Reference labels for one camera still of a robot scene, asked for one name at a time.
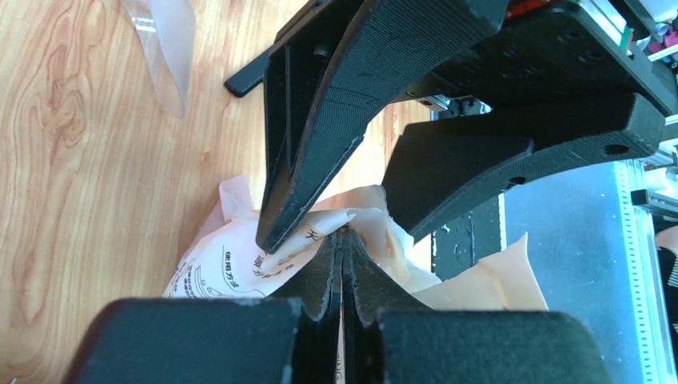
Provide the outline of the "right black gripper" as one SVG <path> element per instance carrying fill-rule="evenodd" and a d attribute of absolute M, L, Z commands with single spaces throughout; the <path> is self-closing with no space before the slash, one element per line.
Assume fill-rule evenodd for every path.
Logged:
<path fill-rule="evenodd" d="M 503 22 L 428 75 L 492 112 L 413 123 L 399 137 L 382 185 L 415 239 L 515 186 L 652 155 L 677 110 L 645 59 L 626 56 L 571 2 Z"/>

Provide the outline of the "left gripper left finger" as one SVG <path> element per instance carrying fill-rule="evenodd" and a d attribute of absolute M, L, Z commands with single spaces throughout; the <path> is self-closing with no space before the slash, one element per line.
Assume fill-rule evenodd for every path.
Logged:
<path fill-rule="evenodd" d="M 92 321 L 66 383 L 332 383 L 341 260 L 327 237 L 268 298 L 127 298 Z"/>

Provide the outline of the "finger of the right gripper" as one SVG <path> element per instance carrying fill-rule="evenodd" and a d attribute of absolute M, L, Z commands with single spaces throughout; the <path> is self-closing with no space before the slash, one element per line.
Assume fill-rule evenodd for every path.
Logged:
<path fill-rule="evenodd" d="M 256 242 L 274 253 L 362 142 L 432 69 L 495 33 L 506 1 L 310 1 L 264 74 L 266 183 Z"/>

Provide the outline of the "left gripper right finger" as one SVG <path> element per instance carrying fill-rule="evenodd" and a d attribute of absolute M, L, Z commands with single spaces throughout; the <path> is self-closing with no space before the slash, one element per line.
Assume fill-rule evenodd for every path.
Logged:
<path fill-rule="evenodd" d="M 546 311 L 429 309 L 343 232 L 347 383 L 610 383 L 590 332 Z"/>

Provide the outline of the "pink cat litter bag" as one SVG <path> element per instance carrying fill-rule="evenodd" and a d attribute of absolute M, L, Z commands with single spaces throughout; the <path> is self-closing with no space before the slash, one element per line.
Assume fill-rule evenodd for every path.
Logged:
<path fill-rule="evenodd" d="M 528 239 L 490 254 L 456 277 L 442 279 L 414 264 L 413 236 L 385 205 L 379 185 L 315 204 L 299 229 L 273 253 L 256 243 L 260 213 L 246 177 L 227 179 L 219 200 L 164 290 L 165 298 L 264 298 L 301 275 L 320 244 L 342 227 L 357 236 L 358 253 L 406 294 L 434 310 L 546 310 L 528 259 Z"/>

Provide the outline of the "clear plastic scoop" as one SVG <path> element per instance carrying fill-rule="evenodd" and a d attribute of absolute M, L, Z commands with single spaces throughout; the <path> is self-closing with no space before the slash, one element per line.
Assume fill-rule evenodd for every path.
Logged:
<path fill-rule="evenodd" d="M 163 108 L 184 118 L 196 34 L 186 0 L 123 0 L 146 58 L 154 92 Z"/>

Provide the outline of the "black bag clip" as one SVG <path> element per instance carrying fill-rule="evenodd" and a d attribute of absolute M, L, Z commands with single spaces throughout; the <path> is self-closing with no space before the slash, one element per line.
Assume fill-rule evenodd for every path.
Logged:
<path fill-rule="evenodd" d="M 227 78 L 223 86 L 236 98 L 245 97 L 263 82 L 271 48 L 264 50 L 254 60 Z"/>

